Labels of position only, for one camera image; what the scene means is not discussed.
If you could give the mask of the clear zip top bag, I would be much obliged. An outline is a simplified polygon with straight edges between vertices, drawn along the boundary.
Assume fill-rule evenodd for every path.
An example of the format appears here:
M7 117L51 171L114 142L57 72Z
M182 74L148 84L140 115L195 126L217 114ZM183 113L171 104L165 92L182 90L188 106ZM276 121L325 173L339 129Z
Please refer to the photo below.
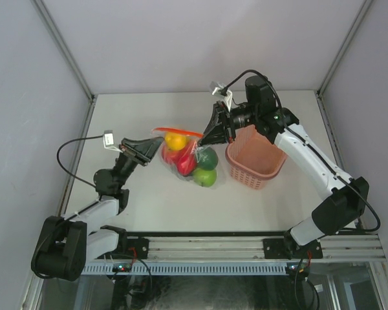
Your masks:
M215 147L199 144L202 134L173 127L156 127L154 137L163 138L159 150L162 164L178 179L200 187L217 189L226 175Z

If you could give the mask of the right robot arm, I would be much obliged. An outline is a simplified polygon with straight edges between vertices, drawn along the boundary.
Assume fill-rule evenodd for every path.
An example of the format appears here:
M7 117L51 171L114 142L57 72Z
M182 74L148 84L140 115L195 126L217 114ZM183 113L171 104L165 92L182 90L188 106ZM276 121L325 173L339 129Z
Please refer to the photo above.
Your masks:
M299 119L281 104L268 78L249 70L245 82L246 102L233 103L228 85L213 82L210 92L218 98L200 146L234 143L236 131L253 125L271 144L281 149L307 175L321 203L311 215L284 234L285 253L293 258L306 252L308 244L347 229L365 212L369 184L339 168L309 138Z

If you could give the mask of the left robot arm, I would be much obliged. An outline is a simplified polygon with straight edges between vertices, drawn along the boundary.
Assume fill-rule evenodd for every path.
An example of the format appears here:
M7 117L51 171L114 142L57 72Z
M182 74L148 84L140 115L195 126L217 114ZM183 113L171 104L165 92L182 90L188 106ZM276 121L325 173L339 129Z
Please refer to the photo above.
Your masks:
M116 144L109 130L98 139L104 149L118 153L115 164L110 169L97 170L93 181L87 183L98 195L93 202L71 214L49 216L43 222L30 263L38 278L73 282L90 261L105 253L122 258L129 250L128 241L121 238L123 230L106 223L125 210L130 191L124 185L137 166L145 167L151 162L164 139L124 138Z

